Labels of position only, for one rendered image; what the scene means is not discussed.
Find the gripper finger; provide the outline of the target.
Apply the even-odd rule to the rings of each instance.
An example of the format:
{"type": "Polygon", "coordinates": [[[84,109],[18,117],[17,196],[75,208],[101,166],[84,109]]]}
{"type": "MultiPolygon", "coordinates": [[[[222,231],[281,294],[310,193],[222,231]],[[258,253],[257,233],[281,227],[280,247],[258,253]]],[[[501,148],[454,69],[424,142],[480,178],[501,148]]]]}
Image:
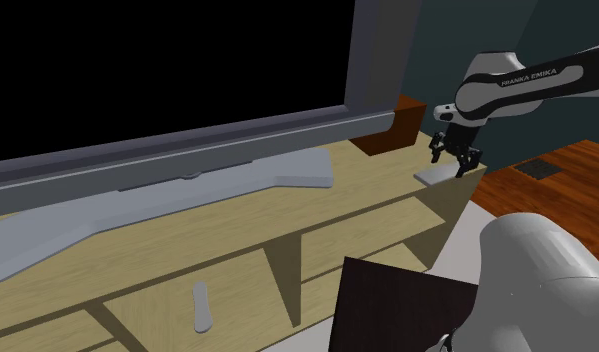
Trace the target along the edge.
{"type": "Polygon", "coordinates": [[[476,169],[482,155],[483,152],[474,147],[460,147],[456,153],[456,158],[459,163],[456,178],[461,178],[466,172],[476,169]]]}
{"type": "Polygon", "coordinates": [[[432,153],[431,162],[437,163],[439,161],[441,153],[446,149],[446,145],[444,144],[444,138],[446,134],[444,132],[436,132],[429,144],[429,148],[432,153]]]}

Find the dark floor vent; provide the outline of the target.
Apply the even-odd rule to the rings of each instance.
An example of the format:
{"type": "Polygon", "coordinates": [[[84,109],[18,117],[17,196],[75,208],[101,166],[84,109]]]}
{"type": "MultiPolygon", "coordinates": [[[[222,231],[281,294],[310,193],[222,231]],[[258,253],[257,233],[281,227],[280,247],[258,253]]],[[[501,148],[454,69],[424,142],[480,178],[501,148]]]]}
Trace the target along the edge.
{"type": "Polygon", "coordinates": [[[563,171],[561,167],[551,164],[540,158],[534,158],[522,162],[515,165],[514,168],[535,180],[542,180],[563,171]]]}

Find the dark robot stand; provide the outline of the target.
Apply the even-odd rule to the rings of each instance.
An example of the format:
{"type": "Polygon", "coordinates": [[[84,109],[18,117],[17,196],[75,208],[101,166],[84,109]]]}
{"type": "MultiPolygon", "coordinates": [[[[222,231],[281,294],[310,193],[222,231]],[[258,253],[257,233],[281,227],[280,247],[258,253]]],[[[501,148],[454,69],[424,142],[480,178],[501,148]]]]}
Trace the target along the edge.
{"type": "Polygon", "coordinates": [[[467,319],[477,289],[346,257],[328,352],[425,352],[467,319]]]}

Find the flat grey tablet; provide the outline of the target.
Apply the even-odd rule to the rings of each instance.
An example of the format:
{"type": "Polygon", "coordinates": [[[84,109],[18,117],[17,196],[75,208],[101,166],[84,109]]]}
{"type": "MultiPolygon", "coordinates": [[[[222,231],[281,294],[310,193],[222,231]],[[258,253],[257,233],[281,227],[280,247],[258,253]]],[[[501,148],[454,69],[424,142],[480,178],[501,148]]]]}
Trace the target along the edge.
{"type": "Polygon", "coordinates": [[[423,185],[430,187],[454,179],[460,169],[458,162],[440,164],[414,174],[414,178],[423,185]]]}

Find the grey remote control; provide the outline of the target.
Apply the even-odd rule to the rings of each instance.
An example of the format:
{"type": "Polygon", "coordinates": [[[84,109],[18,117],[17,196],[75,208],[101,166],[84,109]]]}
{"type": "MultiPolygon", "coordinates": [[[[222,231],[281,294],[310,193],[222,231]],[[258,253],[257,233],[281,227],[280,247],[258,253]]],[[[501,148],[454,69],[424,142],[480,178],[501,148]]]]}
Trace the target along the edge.
{"type": "Polygon", "coordinates": [[[203,334],[213,326],[206,283],[203,281],[196,282],[193,286],[192,295],[194,304],[193,328],[196,333],[203,334]]]}

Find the light wooden television cabinet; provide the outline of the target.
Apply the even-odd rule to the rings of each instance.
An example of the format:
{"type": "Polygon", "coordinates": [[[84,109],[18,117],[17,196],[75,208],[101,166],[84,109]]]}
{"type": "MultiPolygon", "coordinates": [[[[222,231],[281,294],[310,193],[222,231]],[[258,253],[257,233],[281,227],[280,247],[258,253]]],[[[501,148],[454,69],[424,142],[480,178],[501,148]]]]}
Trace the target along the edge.
{"type": "Polygon", "coordinates": [[[427,187],[429,138],[282,157],[0,216],[0,352],[257,352],[332,316],[346,257],[433,266],[485,167],[427,187]],[[207,285],[212,328],[194,331],[207,285]]]}

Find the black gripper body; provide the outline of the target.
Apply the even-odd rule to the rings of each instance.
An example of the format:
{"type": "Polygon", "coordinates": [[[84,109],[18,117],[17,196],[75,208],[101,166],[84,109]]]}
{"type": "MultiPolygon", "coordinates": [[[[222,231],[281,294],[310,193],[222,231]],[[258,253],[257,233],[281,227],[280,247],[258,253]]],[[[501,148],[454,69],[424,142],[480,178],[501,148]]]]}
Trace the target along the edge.
{"type": "Polygon", "coordinates": [[[444,138],[446,151],[451,155],[463,155],[469,151],[480,128],[450,123],[444,138]]]}

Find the large grey-framed television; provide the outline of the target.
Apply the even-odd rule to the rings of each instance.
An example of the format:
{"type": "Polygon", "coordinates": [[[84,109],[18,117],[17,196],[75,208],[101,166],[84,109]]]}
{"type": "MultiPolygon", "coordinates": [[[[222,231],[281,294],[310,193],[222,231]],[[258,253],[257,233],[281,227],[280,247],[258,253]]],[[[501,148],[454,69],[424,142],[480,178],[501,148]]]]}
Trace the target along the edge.
{"type": "Polygon", "coordinates": [[[0,0],[0,282],[388,130],[423,0],[0,0]]]}

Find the brown wooden box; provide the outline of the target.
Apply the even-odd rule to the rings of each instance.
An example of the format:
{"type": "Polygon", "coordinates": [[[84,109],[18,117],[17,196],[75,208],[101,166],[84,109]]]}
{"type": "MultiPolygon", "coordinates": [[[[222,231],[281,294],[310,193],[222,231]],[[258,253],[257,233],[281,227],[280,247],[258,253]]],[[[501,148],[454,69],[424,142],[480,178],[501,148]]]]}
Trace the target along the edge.
{"type": "Polygon", "coordinates": [[[392,126],[384,132],[350,139],[350,142],[368,156],[383,154],[415,144],[427,104],[399,95],[394,109],[392,126]]]}

